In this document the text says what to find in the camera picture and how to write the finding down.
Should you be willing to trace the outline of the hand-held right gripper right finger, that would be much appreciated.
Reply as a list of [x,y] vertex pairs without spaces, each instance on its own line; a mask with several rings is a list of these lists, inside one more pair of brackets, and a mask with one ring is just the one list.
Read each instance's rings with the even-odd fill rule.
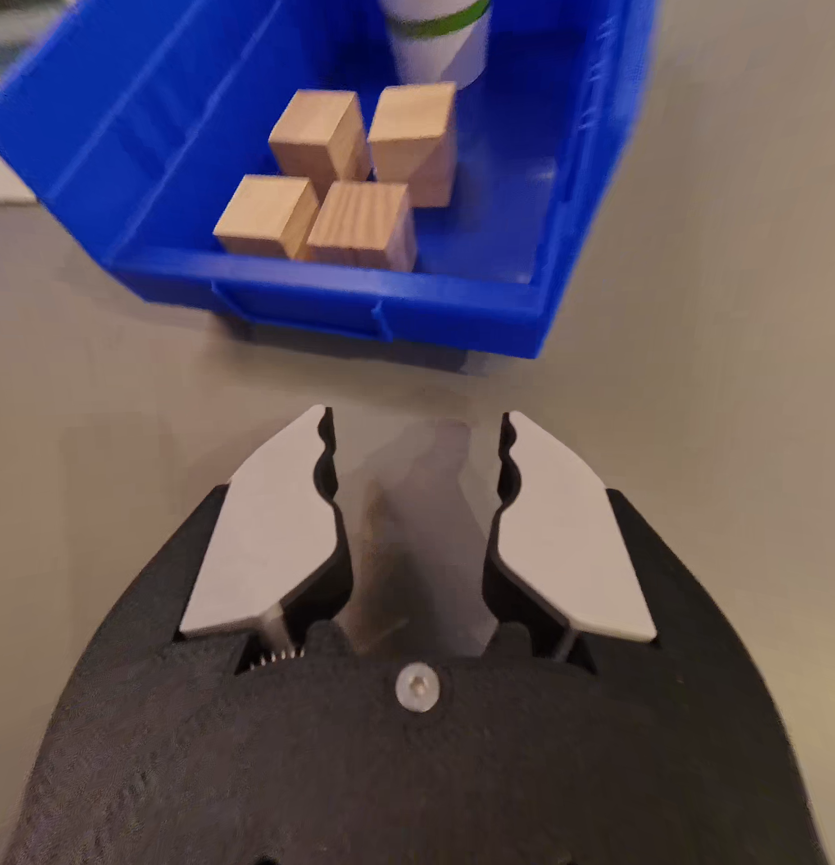
[[481,577],[496,647],[553,662],[589,662],[589,637],[653,648],[659,630],[595,470],[517,410],[502,416],[498,459]]

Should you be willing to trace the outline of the wooden cube block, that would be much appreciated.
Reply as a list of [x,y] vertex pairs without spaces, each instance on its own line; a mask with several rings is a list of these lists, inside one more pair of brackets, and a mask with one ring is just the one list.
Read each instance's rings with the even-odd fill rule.
[[308,178],[245,175],[213,236],[229,254],[307,261],[319,209]]
[[368,134],[375,181],[403,183],[414,209],[450,204],[457,165],[456,84],[388,86]]
[[364,182],[372,173],[357,92],[299,89],[269,135],[283,176],[310,179],[323,198],[336,181]]
[[336,181],[307,239],[315,263],[411,273],[417,261],[407,185]]

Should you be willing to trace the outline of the white paper cup green stripe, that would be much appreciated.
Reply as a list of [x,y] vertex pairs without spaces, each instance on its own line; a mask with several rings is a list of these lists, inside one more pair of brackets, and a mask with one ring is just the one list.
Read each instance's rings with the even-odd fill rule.
[[380,1],[402,85],[450,82],[461,90],[484,72],[491,1]]

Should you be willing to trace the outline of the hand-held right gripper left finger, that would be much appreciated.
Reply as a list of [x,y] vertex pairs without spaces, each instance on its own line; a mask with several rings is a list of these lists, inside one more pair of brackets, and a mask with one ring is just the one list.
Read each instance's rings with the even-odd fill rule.
[[333,410],[313,405],[234,472],[180,633],[248,631],[276,659],[303,653],[354,587],[338,490]]

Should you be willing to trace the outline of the blue plastic storage bin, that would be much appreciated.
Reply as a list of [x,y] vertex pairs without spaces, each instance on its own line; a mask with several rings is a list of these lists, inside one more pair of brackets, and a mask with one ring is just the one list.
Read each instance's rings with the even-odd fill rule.
[[412,275],[225,253],[214,224],[296,90],[375,108],[379,2],[78,2],[0,82],[0,156],[144,300],[258,326],[536,358],[637,122],[658,2],[493,2],[453,201]]

